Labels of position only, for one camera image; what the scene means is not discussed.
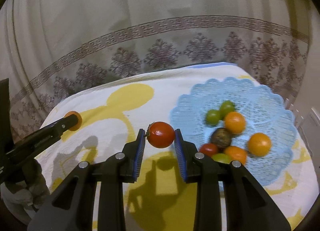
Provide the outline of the small orange tomato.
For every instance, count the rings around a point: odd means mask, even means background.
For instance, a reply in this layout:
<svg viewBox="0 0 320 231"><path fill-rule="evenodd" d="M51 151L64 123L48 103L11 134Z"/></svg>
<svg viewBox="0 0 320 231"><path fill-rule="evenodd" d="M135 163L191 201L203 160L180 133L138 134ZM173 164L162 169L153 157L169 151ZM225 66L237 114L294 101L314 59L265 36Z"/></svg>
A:
<svg viewBox="0 0 320 231"><path fill-rule="evenodd" d="M82 117L80 113L76 111L69 111L64 115L64 118L67 119L67 129L69 131L77 131L82 125Z"/></svg>

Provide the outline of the green tomato with stem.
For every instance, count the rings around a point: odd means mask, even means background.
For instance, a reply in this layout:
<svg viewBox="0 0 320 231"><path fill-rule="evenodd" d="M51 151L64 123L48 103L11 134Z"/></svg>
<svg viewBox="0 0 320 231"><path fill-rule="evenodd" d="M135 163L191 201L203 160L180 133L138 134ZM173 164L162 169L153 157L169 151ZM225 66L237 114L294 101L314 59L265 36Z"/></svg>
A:
<svg viewBox="0 0 320 231"><path fill-rule="evenodd" d="M211 158L216 162L224 164L229 164L233 160L231 156L223 153L214 154Z"/></svg>

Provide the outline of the large orange mandarin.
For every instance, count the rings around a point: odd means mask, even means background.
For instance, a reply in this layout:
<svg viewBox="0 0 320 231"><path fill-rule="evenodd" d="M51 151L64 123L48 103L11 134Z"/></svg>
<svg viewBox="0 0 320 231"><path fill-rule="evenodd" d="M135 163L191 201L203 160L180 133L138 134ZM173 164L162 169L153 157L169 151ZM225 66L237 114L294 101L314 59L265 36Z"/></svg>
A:
<svg viewBox="0 0 320 231"><path fill-rule="evenodd" d="M247 151L237 146L229 146L223 151L224 154L231 157L234 161L239 161L245 165L247 162Z"/></svg>

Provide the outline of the large orange tomato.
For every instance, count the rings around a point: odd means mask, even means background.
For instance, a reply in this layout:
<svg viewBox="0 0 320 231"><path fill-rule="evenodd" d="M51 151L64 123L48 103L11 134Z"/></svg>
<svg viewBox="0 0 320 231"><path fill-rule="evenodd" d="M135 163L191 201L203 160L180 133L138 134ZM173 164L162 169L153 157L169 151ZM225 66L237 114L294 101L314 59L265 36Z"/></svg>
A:
<svg viewBox="0 0 320 231"><path fill-rule="evenodd" d="M248 151L254 156L264 157L266 156L272 146L270 138L264 133L253 134L247 142Z"/></svg>

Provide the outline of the small red tomato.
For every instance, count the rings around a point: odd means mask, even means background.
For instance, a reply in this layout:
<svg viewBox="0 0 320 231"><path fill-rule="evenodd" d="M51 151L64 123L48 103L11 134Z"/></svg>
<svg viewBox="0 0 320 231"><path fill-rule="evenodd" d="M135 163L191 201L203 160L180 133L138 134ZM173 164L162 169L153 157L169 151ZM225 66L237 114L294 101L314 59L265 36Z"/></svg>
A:
<svg viewBox="0 0 320 231"><path fill-rule="evenodd" d="M219 149L218 149L217 145L215 145L213 143L206 143L200 147L199 152L201 152L209 157L212 157L213 155L219 153Z"/></svg>

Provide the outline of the dark brown avocado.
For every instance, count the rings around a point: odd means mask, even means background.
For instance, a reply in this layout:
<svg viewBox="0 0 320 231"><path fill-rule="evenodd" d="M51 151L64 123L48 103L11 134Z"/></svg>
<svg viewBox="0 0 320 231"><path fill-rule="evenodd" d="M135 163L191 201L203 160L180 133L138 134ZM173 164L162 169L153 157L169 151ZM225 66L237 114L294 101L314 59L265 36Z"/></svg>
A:
<svg viewBox="0 0 320 231"><path fill-rule="evenodd" d="M220 150L229 147L232 143L232 134L225 128L217 128L210 137L210 143Z"/></svg>

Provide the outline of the light blue lattice basket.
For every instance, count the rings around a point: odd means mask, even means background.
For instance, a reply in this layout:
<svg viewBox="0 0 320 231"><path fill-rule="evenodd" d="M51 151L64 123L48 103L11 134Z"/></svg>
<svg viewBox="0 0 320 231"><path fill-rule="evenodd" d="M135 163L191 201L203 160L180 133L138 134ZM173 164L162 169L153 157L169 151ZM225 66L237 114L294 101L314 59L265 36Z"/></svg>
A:
<svg viewBox="0 0 320 231"><path fill-rule="evenodd" d="M178 97L170 123L197 148L236 146L240 159L261 185L276 181L293 160L297 138L293 113L281 96L249 79L209 79Z"/></svg>

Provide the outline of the small green tomato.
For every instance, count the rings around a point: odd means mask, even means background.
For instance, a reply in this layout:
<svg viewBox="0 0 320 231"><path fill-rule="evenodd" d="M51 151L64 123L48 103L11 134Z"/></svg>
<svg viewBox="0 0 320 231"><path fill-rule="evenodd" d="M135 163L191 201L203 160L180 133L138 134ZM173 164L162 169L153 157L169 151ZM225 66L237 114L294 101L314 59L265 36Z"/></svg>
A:
<svg viewBox="0 0 320 231"><path fill-rule="evenodd" d="M205 116L206 124L216 126L221 119L221 113L219 110L211 109L207 111Z"/></svg>

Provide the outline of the large green tomato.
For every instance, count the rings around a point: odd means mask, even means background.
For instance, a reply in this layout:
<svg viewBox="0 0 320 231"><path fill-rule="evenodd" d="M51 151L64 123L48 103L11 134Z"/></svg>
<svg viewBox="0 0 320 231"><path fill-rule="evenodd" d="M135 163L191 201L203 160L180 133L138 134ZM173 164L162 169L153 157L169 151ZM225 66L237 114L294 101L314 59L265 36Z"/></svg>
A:
<svg viewBox="0 0 320 231"><path fill-rule="evenodd" d="M235 105L230 100L226 100L220 105L219 111L221 119L224 119L228 113L235 111Z"/></svg>

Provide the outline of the red cherry tomato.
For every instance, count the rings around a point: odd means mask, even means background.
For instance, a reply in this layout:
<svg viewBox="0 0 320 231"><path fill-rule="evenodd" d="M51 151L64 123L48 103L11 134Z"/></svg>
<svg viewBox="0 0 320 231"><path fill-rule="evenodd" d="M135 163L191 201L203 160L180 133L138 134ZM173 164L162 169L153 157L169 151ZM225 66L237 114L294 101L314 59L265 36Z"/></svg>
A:
<svg viewBox="0 0 320 231"><path fill-rule="evenodd" d="M175 140L173 127L166 122L153 122L148 126L146 139L156 148L169 147Z"/></svg>

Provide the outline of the white wifi router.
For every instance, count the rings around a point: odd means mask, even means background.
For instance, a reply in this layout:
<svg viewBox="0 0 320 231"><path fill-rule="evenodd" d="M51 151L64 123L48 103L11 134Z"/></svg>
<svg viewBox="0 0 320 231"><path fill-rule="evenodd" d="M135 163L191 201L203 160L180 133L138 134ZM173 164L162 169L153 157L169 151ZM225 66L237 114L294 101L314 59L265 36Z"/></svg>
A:
<svg viewBox="0 0 320 231"><path fill-rule="evenodd" d="M289 95L285 99L285 109L290 110L293 115L295 116L295 123L301 123L302 120L304 119L303 116L300 114L300 111L295 107L294 105L295 98L292 95Z"/></svg>

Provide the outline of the patterned beige curtain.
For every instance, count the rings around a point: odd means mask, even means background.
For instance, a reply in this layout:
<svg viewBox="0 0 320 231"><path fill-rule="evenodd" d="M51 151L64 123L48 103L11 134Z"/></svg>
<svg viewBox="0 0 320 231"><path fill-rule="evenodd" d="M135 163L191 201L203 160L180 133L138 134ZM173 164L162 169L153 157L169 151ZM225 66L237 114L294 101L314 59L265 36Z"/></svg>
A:
<svg viewBox="0 0 320 231"><path fill-rule="evenodd" d="M142 73L235 63L284 98L305 74L309 0L1 0L15 141L59 102Z"/></svg>

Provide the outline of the white wall panel box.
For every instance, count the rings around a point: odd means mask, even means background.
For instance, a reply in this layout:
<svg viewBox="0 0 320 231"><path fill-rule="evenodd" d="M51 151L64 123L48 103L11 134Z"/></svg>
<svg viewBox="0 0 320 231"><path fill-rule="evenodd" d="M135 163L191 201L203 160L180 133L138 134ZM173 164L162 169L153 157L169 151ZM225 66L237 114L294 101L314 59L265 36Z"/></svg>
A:
<svg viewBox="0 0 320 231"><path fill-rule="evenodd" d="M312 107L304 117L298 131L311 154L319 150L319 112Z"/></svg>

